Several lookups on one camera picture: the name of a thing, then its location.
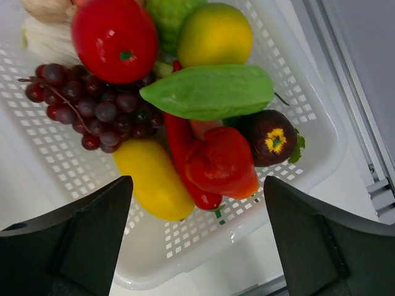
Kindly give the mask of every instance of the white table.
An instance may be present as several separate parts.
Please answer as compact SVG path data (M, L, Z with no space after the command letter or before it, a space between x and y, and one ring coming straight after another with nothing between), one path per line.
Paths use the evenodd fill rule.
M277 1L312 60L290 1ZM348 149L341 166L310 193L318 199L356 215L377 220L370 197L356 167L356 161L358 160L354 160ZM33 177L23 169L17 155L6 141L0 141L0 188L2 189L0 229L53 210ZM272 229L268 224L225 252L212 257L194 271L180 274L158 288L136 292L113 285L110 294L112 296L226 296L254 284L266 282L279 274L282 274L281 263Z

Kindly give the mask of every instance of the green leaf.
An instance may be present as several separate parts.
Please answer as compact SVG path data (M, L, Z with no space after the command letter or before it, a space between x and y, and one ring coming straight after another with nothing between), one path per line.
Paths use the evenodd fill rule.
M288 163L296 163L302 157L301 152L302 152L302 149L304 149L305 147L306 147L306 140L304 139L304 137L298 135L295 151L292 153L292 155L288 159Z

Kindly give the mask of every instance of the yellow lemon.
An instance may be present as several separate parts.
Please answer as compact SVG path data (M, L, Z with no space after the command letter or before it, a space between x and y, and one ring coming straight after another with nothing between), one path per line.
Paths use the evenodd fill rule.
M244 14L224 3L197 8L186 20L177 45L183 67L244 64L251 53L253 35Z

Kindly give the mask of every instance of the yellow flower-shaped mark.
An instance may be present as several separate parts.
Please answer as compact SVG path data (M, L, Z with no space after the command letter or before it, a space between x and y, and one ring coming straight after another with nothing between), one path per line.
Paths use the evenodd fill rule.
M265 143L269 152L280 154L286 144L286 137L282 128L275 128L267 133Z

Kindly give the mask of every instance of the grape stem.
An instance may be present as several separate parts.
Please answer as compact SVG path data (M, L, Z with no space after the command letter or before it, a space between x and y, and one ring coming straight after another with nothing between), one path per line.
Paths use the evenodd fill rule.
M57 94L67 105L69 105L69 107L75 112L75 114L77 115L78 119L81 121L81 124L84 127L84 129L89 133L89 129L85 125L84 119L82 118L82 116L80 115L78 110L59 91L57 91L56 88L54 88L53 86L47 84L45 82L45 80L40 79L40 78L35 77L35 76L30 76L29 78L19 78L18 81L19 82L41 83L41 84L44 85L44 87L49 88L51 91L53 91L55 94Z

